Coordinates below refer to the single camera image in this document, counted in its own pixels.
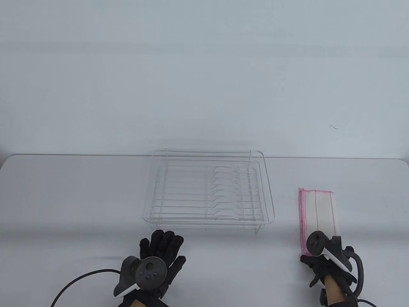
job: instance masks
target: black cable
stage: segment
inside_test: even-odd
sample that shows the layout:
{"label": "black cable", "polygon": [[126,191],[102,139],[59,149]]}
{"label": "black cable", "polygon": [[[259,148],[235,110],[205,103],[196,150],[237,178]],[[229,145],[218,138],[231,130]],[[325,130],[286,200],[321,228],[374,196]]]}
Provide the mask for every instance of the black cable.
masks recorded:
{"label": "black cable", "polygon": [[98,273],[103,273],[103,272],[113,272],[113,273],[118,273],[121,274],[120,271],[118,270],[114,270],[114,269],[102,269],[102,270],[97,270],[97,271],[92,271],[89,273],[86,273],[84,275],[81,275],[80,277],[77,277],[76,279],[74,279],[72,282],[70,282],[69,284],[67,284],[61,291],[60,293],[58,293],[58,295],[55,297],[54,301],[51,304],[51,307],[54,307],[55,303],[57,302],[57,300],[60,298],[61,294],[63,294],[63,292],[65,290],[67,290],[67,288],[69,286],[71,286],[72,284],[74,284],[75,282],[79,281],[80,279],[83,279],[84,277],[90,276],[90,275],[94,275],[94,274],[98,274]]}
{"label": "black cable", "polygon": [[371,302],[369,302],[367,300],[358,300],[358,302],[363,302],[363,303],[366,303],[368,305],[371,305],[372,307],[377,307],[375,304],[373,304],[373,303],[371,303]]}
{"label": "black cable", "polygon": [[362,288],[364,287],[364,266],[362,264],[361,258],[357,254],[355,254],[354,252],[344,251],[344,255],[347,256],[347,257],[351,257],[357,263],[358,283],[357,283],[357,286],[356,286],[355,291],[353,292],[353,294],[356,297],[358,297],[362,292]]}

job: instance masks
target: table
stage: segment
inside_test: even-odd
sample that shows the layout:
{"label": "table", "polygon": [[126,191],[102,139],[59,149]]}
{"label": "table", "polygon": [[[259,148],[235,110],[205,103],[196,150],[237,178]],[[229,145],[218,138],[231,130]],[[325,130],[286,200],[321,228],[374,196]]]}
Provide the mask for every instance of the table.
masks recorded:
{"label": "table", "polygon": [[[257,235],[179,231],[187,262],[170,306],[319,306],[321,286],[299,262],[298,188],[332,190],[344,245],[361,256],[361,298],[406,306],[408,165],[400,160],[267,158],[275,221]],[[0,170],[0,297],[4,306],[49,306],[69,281],[119,269],[152,230],[142,219],[149,158],[31,156]],[[71,286],[58,307],[119,305],[115,273]]]}

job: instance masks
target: white wire dish rack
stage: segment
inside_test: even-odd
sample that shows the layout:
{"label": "white wire dish rack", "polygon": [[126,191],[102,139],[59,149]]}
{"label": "white wire dish rack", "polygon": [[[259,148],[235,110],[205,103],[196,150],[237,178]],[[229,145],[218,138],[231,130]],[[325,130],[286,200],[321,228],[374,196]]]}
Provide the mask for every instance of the white wire dish rack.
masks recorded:
{"label": "white wire dish rack", "polygon": [[261,151],[157,150],[144,220],[160,229],[243,229],[274,220]]}

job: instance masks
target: white backdrop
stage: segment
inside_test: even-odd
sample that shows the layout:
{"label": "white backdrop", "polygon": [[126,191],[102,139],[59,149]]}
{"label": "white backdrop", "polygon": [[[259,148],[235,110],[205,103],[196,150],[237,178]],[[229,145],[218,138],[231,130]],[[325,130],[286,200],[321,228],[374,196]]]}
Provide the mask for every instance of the white backdrop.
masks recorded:
{"label": "white backdrop", "polygon": [[406,0],[0,0],[1,161],[408,158],[408,80]]}

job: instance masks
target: gloved hand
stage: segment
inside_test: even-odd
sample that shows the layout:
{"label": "gloved hand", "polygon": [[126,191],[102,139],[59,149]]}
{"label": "gloved hand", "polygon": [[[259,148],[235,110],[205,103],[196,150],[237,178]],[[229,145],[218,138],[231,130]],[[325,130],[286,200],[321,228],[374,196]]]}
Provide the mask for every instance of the gloved hand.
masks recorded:
{"label": "gloved hand", "polygon": [[183,241],[183,237],[175,235],[173,231],[166,231],[164,233],[163,230],[155,230],[150,242],[147,238],[140,241],[140,259],[150,256],[159,257],[166,263],[168,273],[164,282],[158,288],[153,290],[133,290],[126,294],[123,303],[119,307],[129,307],[134,300],[141,302],[146,307],[167,306],[159,299],[163,298],[169,285],[186,262],[185,256],[176,258]]}
{"label": "gloved hand", "polygon": [[[354,251],[351,246],[347,246],[345,250]],[[324,284],[324,278],[331,275],[337,285],[341,288],[342,292],[347,295],[353,294],[350,286],[352,283],[357,283],[357,279],[350,273],[342,270],[332,262],[332,260],[327,260],[323,255],[318,257],[302,255],[300,261],[308,265],[315,274],[314,279],[310,283],[310,287],[314,286],[318,280],[321,280],[322,284]]]}

